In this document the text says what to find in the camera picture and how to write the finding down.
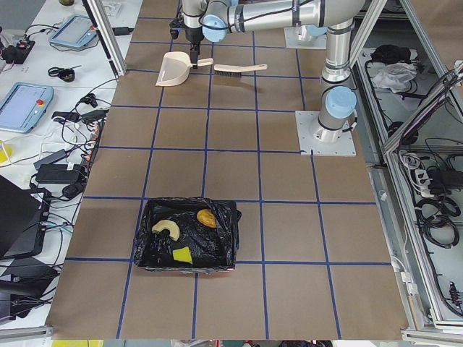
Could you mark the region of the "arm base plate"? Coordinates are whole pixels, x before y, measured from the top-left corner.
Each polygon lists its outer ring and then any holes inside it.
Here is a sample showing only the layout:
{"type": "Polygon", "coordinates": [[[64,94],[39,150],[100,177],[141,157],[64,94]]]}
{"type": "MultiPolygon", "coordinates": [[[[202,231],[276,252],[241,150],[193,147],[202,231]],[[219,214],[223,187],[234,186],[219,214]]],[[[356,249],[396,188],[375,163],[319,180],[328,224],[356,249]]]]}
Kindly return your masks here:
{"type": "Polygon", "coordinates": [[[304,25],[301,27],[285,27],[284,36],[287,48],[326,50],[326,27],[304,25]]]}
{"type": "Polygon", "coordinates": [[[328,130],[318,122],[319,111],[296,111],[295,120],[301,155],[355,157],[356,150],[349,122],[328,130]]]}

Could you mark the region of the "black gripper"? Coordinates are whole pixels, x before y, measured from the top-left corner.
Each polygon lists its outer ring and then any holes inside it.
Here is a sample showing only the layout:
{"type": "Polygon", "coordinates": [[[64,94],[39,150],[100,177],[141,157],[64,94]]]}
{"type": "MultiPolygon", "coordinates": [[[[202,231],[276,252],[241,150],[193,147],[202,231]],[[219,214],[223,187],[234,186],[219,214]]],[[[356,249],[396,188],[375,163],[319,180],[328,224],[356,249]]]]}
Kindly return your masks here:
{"type": "Polygon", "coordinates": [[[200,56],[200,44],[204,39],[203,29],[201,27],[188,27],[183,19],[173,19],[169,24],[171,39],[176,40],[181,30],[185,32],[186,39],[190,42],[190,62],[192,63],[192,67],[197,69],[198,58],[200,56]]]}

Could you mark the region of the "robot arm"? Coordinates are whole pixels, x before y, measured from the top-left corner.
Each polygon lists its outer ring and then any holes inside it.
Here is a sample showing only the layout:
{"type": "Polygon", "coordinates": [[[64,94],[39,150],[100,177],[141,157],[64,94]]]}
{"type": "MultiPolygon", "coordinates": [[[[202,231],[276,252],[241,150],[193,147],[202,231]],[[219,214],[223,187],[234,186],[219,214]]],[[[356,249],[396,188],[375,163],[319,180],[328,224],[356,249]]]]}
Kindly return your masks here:
{"type": "Polygon", "coordinates": [[[282,29],[287,48],[323,49],[321,79],[330,89],[351,75],[351,33],[363,1],[183,1],[170,22],[177,39],[184,31],[190,43],[190,61],[200,63],[203,40],[219,43],[231,34],[282,29]]]}
{"type": "Polygon", "coordinates": [[[303,25],[297,29],[297,40],[301,42],[311,42],[325,35],[326,32],[327,29],[325,27],[303,25]]]}

